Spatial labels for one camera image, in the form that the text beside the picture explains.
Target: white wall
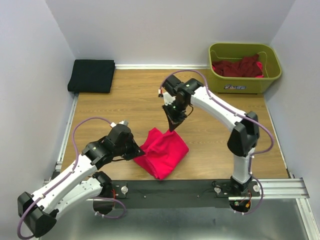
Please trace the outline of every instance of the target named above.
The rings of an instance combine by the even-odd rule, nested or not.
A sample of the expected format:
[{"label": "white wall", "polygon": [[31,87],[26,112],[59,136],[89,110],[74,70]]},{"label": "white wall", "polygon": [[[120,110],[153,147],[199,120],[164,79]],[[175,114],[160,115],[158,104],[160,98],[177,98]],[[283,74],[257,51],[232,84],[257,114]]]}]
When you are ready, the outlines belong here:
[{"label": "white wall", "polygon": [[207,64],[214,42],[270,43],[294,0],[46,0],[76,58]]},{"label": "white wall", "polygon": [[17,197],[54,169],[75,58],[44,0],[0,2],[0,56],[0,239],[14,240]]},{"label": "white wall", "polygon": [[266,94],[288,169],[303,177],[320,226],[320,0],[296,0],[272,41],[283,69]]}]

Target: wooden table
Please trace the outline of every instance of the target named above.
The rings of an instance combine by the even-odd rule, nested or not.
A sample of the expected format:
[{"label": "wooden table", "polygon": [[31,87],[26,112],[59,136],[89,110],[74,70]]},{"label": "wooden table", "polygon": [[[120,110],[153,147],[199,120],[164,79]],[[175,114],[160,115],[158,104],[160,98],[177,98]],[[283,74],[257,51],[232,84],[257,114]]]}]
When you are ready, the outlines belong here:
[{"label": "wooden table", "polygon": [[[110,94],[81,93],[78,98],[71,131],[82,120],[100,116],[118,123],[129,121],[129,127],[137,144],[142,145],[149,130],[158,128],[163,133],[168,121],[162,109],[163,99],[158,98],[158,88],[165,77],[174,70],[116,70]],[[192,72],[176,74],[182,81],[201,78]],[[257,113],[259,122],[272,133],[263,95],[218,94],[220,98],[245,112]],[[98,119],[90,120],[79,127],[75,140],[79,151],[87,143],[107,135],[109,125]],[[218,120],[199,108],[177,129],[189,147],[189,153],[167,179],[227,179],[233,172],[233,155],[227,147],[230,132]],[[266,149],[270,138],[260,130],[257,150]],[[62,170],[75,159],[71,137],[68,139]],[[253,174],[258,178],[287,178],[288,174],[278,145],[253,160]],[[112,162],[101,168],[113,180],[153,179],[133,160]]]}]

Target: laundry basket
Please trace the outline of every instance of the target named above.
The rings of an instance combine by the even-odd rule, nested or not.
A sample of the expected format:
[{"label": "laundry basket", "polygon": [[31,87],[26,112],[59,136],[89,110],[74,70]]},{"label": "laundry basket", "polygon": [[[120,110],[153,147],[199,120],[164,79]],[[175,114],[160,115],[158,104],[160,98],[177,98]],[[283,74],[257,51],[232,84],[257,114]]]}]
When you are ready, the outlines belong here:
[{"label": "laundry basket", "polygon": [[[212,62],[226,60],[240,61],[243,57],[259,55],[262,63],[262,78],[225,77],[218,75],[212,68]],[[281,76],[282,70],[274,50],[258,43],[215,43],[209,47],[208,86],[212,92],[235,94],[261,94]]]}]

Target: black fabric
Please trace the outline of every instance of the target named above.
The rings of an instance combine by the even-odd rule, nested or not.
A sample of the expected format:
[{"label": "black fabric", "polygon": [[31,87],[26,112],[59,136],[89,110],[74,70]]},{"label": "black fabric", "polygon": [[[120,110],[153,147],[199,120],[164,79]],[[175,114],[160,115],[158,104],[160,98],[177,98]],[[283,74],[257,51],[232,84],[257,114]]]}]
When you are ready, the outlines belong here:
[{"label": "black fabric", "polygon": [[87,60],[74,61],[68,91],[75,93],[110,93],[115,73],[113,60]]}]

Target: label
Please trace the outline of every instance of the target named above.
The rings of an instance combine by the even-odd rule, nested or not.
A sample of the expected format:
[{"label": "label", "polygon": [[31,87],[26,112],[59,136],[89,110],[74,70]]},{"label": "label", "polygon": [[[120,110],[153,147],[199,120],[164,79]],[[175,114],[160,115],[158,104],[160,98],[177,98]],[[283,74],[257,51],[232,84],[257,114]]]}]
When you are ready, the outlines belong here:
[{"label": "label", "polygon": [[243,89],[246,89],[246,86],[232,86],[231,84],[227,84],[227,85],[224,86],[224,89],[243,90]]}]

